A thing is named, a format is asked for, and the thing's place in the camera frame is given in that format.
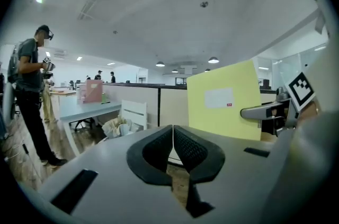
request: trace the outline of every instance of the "window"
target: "window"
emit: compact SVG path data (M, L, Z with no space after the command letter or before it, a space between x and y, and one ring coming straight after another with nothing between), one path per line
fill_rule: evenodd
M186 85L187 84L186 80L187 80L187 78L176 77L175 78L175 85L176 86Z

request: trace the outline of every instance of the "man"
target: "man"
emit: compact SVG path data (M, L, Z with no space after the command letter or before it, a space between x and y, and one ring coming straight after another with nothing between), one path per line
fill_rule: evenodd
M25 40L19 46L19 68L16 80L15 96L21 114L32 137L35 149L43 165L49 163L52 167L62 166L67 162L58 159L51 151L42 120L40 118L40 90L42 76L40 69L48 70L48 63L38 63L38 47L46 47L50 30L47 25L40 26L34 38Z
M4 93L4 85L5 84L5 77L2 74L2 72L0 71L0 93Z
M115 83L115 76L114 76L114 72L112 71L111 71L111 76L112 76L111 83Z
M52 99L51 94L49 92L49 87L54 85L52 80L53 73L50 73L51 76L49 79L44 79L44 89L42 91L42 101L43 101L43 115L44 115L44 122L45 123L55 123L58 120L54 116L53 106L52 106Z
M94 80L101 80L101 73L102 73L102 71L99 70L99 71L97 72L97 75L95 75Z

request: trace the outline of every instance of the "black shoe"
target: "black shoe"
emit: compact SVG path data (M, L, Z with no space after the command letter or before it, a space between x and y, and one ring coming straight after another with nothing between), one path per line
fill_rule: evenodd
M52 157L52 159L49 159L48 160L48 163L51 165L52 168L55 168L55 167L60 167L64 164L67 163L67 160L66 159L59 159L57 157Z

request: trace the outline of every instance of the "yellow envelope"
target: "yellow envelope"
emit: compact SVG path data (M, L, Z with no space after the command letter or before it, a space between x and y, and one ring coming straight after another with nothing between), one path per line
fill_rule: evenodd
M260 140L257 120L240 110L261 105L257 74L251 60L187 79L189 126L222 136Z

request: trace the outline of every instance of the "pink box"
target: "pink box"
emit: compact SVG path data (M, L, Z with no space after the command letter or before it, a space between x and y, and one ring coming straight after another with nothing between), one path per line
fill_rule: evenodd
M102 81L86 80L86 95L84 103L97 103L102 101Z

